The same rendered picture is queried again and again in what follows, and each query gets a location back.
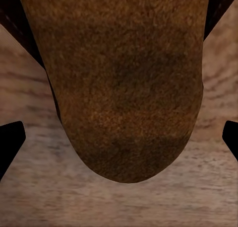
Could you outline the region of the sandal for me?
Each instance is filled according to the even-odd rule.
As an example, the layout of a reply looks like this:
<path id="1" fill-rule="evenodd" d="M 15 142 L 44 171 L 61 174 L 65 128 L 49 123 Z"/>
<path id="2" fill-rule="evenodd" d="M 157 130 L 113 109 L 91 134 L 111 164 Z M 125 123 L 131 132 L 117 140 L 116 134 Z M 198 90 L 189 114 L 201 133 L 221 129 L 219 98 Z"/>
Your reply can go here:
<path id="1" fill-rule="evenodd" d="M 92 171 L 145 181 L 185 148 L 203 98 L 203 42 L 234 0 L 0 0 L 0 24 L 46 70 Z"/>

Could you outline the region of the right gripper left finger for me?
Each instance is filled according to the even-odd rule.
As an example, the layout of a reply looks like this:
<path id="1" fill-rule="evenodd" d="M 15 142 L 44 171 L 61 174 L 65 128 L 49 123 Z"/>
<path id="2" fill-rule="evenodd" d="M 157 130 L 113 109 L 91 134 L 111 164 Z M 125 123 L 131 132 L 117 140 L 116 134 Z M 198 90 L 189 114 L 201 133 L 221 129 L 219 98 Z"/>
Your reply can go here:
<path id="1" fill-rule="evenodd" d="M 25 140 L 21 121 L 0 126 L 0 181 Z"/>

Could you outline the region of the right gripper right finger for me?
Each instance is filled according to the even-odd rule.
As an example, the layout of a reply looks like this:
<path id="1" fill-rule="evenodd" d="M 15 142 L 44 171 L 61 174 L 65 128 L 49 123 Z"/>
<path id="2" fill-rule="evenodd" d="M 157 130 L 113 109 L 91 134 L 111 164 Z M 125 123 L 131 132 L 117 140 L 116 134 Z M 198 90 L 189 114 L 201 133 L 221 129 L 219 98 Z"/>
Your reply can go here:
<path id="1" fill-rule="evenodd" d="M 226 121 L 222 138 L 238 161 L 238 123 Z"/>

